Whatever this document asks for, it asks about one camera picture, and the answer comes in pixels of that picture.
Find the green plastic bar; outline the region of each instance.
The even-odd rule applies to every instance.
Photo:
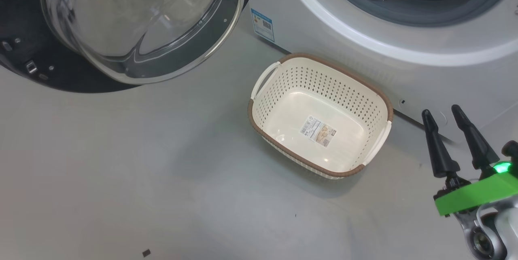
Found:
[[[510,173],[499,173],[450,192],[435,201],[441,216],[518,194],[518,179]]]

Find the perforated basket wall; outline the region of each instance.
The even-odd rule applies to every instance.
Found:
[[[305,64],[303,66],[300,66],[300,63],[290,63],[290,60],[296,58],[311,59],[318,63]],[[348,73],[343,68],[311,55],[292,54],[284,57],[279,62],[282,64],[282,67],[279,67],[277,73],[270,77],[267,84],[263,86],[261,93],[250,101],[248,112],[254,129],[293,161],[329,179],[353,175],[363,169],[375,155],[372,155],[373,149],[376,149],[375,145],[383,144],[384,139],[380,137],[382,137],[383,131],[386,130],[387,122],[390,124],[393,119],[392,105],[387,96],[363,79]],[[337,108],[346,109],[364,122],[368,129],[368,138],[359,155],[353,159],[354,163],[351,166],[355,166],[355,169],[342,173],[322,170],[320,166],[314,165],[312,162],[286,149],[263,131],[270,113],[276,107],[279,100],[295,88],[316,93],[322,99],[335,104]]]

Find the brown basket rim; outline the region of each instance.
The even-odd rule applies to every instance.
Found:
[[[279,62],[284,63],[284,62],[286,62],[290,59],[294,59],[294,58],[306,58],[306,59],[311,59],[313,61],[316,61],[318,63],[322,63],[323,65],[326,65],[329,68],[337,70],[338,72],[345,74],[345,75],[357,80],[359,83],[363,84],[364,86],[368,87],[370,90],[374,91],[376,94],[378,94],[383,99],[383,101],[385,102],[385,105],[387,106],[387,120],[392,122],[392,120],[394,118],[394,109],[392,108],[392,103],[390,102],[389,98],[385,95],[385,93],[381,92],[381,90],[379,90],[374,85],[368,83],[367,81],[365,81],[363,78],[357,76],[356,74],[348,72],[347,70],[344,70],[341,67],[335,66],[332,63],[329,63],[328,61],[326,61],[324,59],[320,59],[318,57],[315,57],[315,56],[309,55],[309,54],[305,54],[305,53],[294,53],[294,54],[287,55],[287,56],[283,57],[282,59],[280,59]],[[348,177],[348,176],[359,173],[360,171],[363,170],[363,168],[365,168],[364,164],[360,164],[355,169],[352,169],[352,170],[349,170],[346,172],[333,172],[333,171],[323,168],[322,166],[318,166],[317,164],[315,164],[307,159],[304,159],[303,157],[301,157],[300,155],[297,155],[296,153],[293,153],[293,151],[291,151],[290,149],[287,149],[285,146],[283,146],[279,142],[277,142],[277,140],[274,140],[272,137],[270,137],[255,123],[253,114],[252,114],[253,105],[254,105],[254,100],[250,99],[250,102],[248,103],[248,119],[250,120],[250,123],[252,124],[252,127],[255,129],[255,131],[257,131],[257,133],[259,133],[266,140],[268,140],[268,142],[270,142],[271,144],[273,144],[280,150],[283,150],[283,152],[287,153],[288,155],[290,155],[291,157],[295,158],[296,160],[302,162],[303,164],[310,166],[311,168],[314,168],[315,170],[318,170],[326,175],[333,176],[333,177]]]

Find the barcode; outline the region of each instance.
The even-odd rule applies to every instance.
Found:
[[[271,25],[271,24],[269,24],[269,23],[267,23],[266,21],[263,21],[263,26],[264,26],[265,28],[268,28],[269,30],[272,30],[272,25]]]
[[[309,126],[311,125],[311,121],[310,120],[306,120],[306,123],[304,124],[304,126],[302,127],[302,131],[300,131],[300,133],[302,133],[303,135],[305,135],[306,131],[308,130]]]

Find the robotic arm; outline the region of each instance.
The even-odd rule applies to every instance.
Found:
[[[451,214],[464,231],[468,249],[479,260],[518,260],[518,143],[510,141],[500,159],[458,105],[452,106],[457,126],[464,132],[481,170],[478,182],[457,175],[460,166],[451,159],[429,110],[422,112],[433,175],[446,177],[446,186],[433,199],[441,216]]]

